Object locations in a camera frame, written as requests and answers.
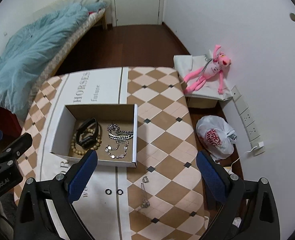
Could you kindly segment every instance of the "white door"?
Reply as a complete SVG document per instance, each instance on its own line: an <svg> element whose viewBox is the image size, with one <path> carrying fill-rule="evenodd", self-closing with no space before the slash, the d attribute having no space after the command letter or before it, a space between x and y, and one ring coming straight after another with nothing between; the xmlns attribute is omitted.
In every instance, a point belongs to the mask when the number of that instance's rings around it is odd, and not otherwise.
<svg viewBox="0 0 295 240"><path fill-rule="evenodd" d="M158 24L160 0L115 0L116 25Z"/></svg>

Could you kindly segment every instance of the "blue blanket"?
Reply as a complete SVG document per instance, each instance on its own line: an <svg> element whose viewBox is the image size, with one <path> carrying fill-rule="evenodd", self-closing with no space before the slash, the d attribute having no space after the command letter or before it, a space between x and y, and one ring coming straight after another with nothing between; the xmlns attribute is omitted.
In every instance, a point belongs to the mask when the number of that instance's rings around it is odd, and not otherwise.
<svg viewBox="0 0 295 240"><path fill-rule="evenodd" d="M0 107L25 120L33 83L88 12L74 3L24 26L10 38L0 56Z"/></svg>

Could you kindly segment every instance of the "white cable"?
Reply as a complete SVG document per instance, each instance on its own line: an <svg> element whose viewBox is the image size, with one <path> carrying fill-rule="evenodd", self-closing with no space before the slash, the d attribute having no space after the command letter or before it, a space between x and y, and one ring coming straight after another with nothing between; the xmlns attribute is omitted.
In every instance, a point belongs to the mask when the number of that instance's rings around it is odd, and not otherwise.
<svg viewBox="0 0 295 240"><path fill-rule="evenodd" d="M252 149L251 149L251 151L248 151L248 152L245 152L245 153L250 153L250 152L252 152L254 149L256 149L257 148L257 146L254 146ZM238 160L240 159L240 157L238 157L238 159L236 160L236 161L234 161L234 162L232 162L232 164L231 164L231 167L230 167L230 170L229 171L232 171L232 165L234 164L234 163L236 163Z"/></svg>

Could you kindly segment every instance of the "white cardboard box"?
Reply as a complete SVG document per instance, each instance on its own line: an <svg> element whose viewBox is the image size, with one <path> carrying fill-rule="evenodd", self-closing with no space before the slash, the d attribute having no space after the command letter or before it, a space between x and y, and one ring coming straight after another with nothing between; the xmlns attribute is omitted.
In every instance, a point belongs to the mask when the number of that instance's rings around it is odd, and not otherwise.
<svg viewBox="0 0 295 240"><path fill-rule="evenodd" d="M98 165L117 167L136 167L137 154L137 105L65 105L60 119L57 123L56 132L52 144L51 153L69 161L78 162L81 155L73 153L71 150L71 139L76 129L88 118L96 118L100 124L99 134L102 137L102 144L97 150ZM112 159L105 147L107 144L116 146L114 140L108 137L106 127L114 122L121 130L133 130L133 139L128 140L129 146L127 155L121 159ZM122 145L119 149L111 152L114 155L124 153Z"/></svg>

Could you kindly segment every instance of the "pink panther plush toy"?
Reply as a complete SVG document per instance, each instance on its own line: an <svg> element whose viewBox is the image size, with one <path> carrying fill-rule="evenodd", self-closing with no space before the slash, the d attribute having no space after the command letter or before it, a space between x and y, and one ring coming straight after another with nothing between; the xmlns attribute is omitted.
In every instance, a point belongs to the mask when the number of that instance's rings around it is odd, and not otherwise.
<svg viewBox="0 0 295 240"><path fill-rule="evenodd" d="M196 78L198 75L201 74L201 76L198 78L196 82L194 82L191 86L187 87L183 92L184 94L190 94L193 91L197 91L201 89L206 81L215 76L217 73L220 75L220 85L218 89L219 94L223 94L223 68L231 65L231 59L227 57L223 52L220 52L219 55L217 55L218 50L221 48L220 45L216 45L213 52L213 60L209 63L209 65L206 67L206 69L203 71L203 68L200 68L196 71L193 71L189 74L187 74L184 77L185 83L187 83L190 79Z"/></svg>

